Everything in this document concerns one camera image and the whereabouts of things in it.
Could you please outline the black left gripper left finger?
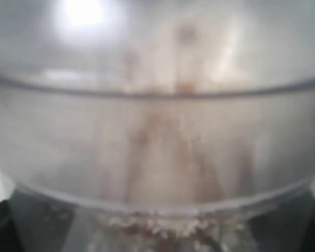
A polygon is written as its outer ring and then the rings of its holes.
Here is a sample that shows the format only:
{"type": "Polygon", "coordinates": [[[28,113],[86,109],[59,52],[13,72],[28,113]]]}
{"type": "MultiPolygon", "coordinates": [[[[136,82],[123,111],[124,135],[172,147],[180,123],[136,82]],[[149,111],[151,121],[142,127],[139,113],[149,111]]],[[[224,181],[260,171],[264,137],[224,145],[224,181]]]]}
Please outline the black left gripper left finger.
{"type": "Polygon", "coordinates": [[[0,252],[23,252],[7,200],[0,201],[0,252]]]}

